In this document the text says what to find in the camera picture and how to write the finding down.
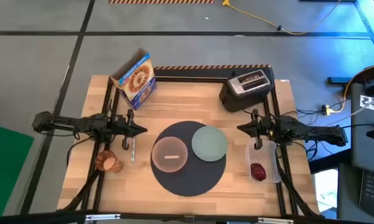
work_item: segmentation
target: black round mat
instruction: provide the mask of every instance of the black round mat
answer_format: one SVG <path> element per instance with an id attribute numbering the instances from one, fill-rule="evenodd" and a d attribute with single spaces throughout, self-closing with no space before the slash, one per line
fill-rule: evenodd
<path id="1" fill-rule="evenodd" d="M 164 137 L 181 139 L 188 149 L 188 159 L 177 172 L 163 172 L 152 161 L 151 167 L 156 180 L 173 194 L 190 197 L 208 192 L 222 178 L 225 170 L 225 156 L 215 162 L 199 159 L 192 150 L 192 136 L 204 124 L 195 121 L 183 121 L 166 128 L 156 139 L 155 144 Z"/>

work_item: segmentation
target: yellow cable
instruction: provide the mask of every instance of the yellow cable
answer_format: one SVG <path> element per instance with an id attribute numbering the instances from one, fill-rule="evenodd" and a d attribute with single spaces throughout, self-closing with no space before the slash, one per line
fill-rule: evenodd
<path id="1" fill-rule="evenodd" d="M 283 29 L 283 28 L 281 28 L 281 30 L 283 30 L 283 31 L 285 31 L 286 33 L 291 34 L 291 35 L 303 35 L 303 34 L 306 34 L 306 33 L 310 32 L 310 31 L 313 31 L 315 28 L 317 28 L 317 26 L 319 26 L 319 24 L 321 24 L 321 23 L 322 23 L 322 22 L 323 22 L 323 21 L 324 21 L 324 20 L 325 20 L 329 15 L 330 15 L 330 13 L 332 13 L 332 12 L 335 10 L 336 6 L 338 6 L 339 3 L 340 3 L 341 1 L 342 1 L 342 0 L 338 0 L 337 3 L 335 4 L 335 6 L 333 7 L 333 9 L 330 10 L 330 12 L 329 12 L 329 13 L 328 13 L 328 14 L 327 14 L 323 19 L 321 19 L 321 21 L 319 21 L 316 25 L 314 25 L 313 27 L 311 27 L 310 29 L 308 29 L 308 30 L 305 31 L 305 32 L 291 32 L 291 31 L 286 30 L 286 29 Z M 234 10 L 240 12 L 240 13 L 243 13 L 243 14 L 245 14 L 245 15 L 247 15 L 247 16 L 250 16 L 250 17 L 253 17 L 253 18 L 259 19 L 259 20 L 261 20 L 261 21 L 265 21 L 265 22 L 267 22 L 268 24 L 271 24 L 272 26 L 275 26 L 275 27 L 278 28 L 278 25 L 276 25 L 275 23 L 273 23 L 273 22 L 271 22 L 271 21 L 268 21 L 268 20 L 266 20 L 266 19 L 264 19 L 264 18 L 262 18 L 262 17 L 260 17 L 260 16 L 252 15 L 252 14 L 249 14 L 249 13 L 247 13 L 247 12 L 244 12 L 244 11 L 242 11 L 242 10 L 240 10 L 240 9 L 235 8 L 234 6 L 232 6 L 232 5 L 230 4 L 230 0 L 224 0 L 224 1 L 223 1 L 223 6 L 228 6 L 228 7 L 232 8 L 232 9 L 234 9 Z"/>
<path id="2" fill-rule="evenodd" d="M 348 87 L 350 86 L 350 84 L 351 84 L 351 82 L 353 81 L 353 79 L 354 79 L 357 75 L 359 75 L 359 74 L 363 73 L 364 71 L 367 71 L 367 70 L 369 70 L 369 69 L 371 69 L 371 68 L 373 68 L 373 67 L 374 67 L 374 66 L 371 66 L 371 67 L 369 67 L 369 68 L 366 68 L 366 69 L 362 70 L 361 72 L 358 72 L 357 74 L 355 74 L 355 75 L 353 76 L 353 78 L 350 79 L 350 81 L 348 81 L 348 83 L 347 83 L 347 85 L 346 85 L 346 89 L 344 90 L 344 94 L 343 94 L 343 103 L 342 103 L 342 107 L 341 107 L 341 109 L 338 110 L 338 111 L 330 110 L 331 113 L 340 113 L 340 112 L 342 112 L 342 110 L 344 109 L 344 105 L 346 104 L 346 96 L 347 96 L 347 92 L 348 92 Z"/>

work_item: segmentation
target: white label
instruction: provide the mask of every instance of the white label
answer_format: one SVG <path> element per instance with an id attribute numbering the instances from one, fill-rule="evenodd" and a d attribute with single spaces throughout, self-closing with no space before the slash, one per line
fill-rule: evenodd
<path id="1" fill-rule="evenodd" d="M 372 103 L 373 100 L 374 100 L 374 98 L 372 98 L 372 97 L 361 95 L 360 106 L 361 107 L 367 107 L 367 109 L 370 109 L 370 110 L 374 110 L 374 103 L 372 105 L 368 106 L 370 103 Z"/>

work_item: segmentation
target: black stand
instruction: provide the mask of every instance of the black stand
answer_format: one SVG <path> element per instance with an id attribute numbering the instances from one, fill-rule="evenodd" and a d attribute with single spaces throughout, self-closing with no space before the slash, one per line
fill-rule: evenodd
<path id="1" fill-rule="evenodd" d="M 333 155 L 311 161 L 309 162 L 311 174 L 336 168 L 341 163 L 351 165 L 351 158 L 351 149 L 347 149 Z"/>

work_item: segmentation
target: light green plate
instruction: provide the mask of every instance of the light green plate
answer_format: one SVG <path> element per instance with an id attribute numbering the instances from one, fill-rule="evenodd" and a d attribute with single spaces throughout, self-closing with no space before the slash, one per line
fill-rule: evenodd
<path id="1" fill-rule="evenodd" d="M 205 126 L 192 136 L 192 150 L 203 161 L 217 161 L 227 152 L 227 139 L 219 129 Z"/>

